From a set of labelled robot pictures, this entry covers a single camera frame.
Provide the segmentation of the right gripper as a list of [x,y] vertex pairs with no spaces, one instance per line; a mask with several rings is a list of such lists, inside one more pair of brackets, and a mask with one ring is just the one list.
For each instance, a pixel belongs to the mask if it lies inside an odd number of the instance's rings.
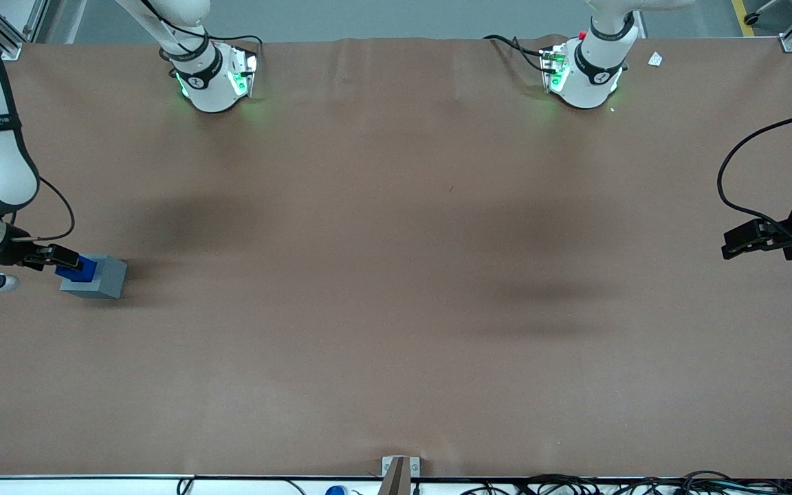
[[36,245],[30,242],[15,242],[13,238],[22,238],[28,232],[22,229],[6,229],[4,238],[0,243],[0,265],[28,267],[28,269],[42,272],[45,267],[52,266],[57,269],[81,270],[79,253],[69,250],[62,245]]

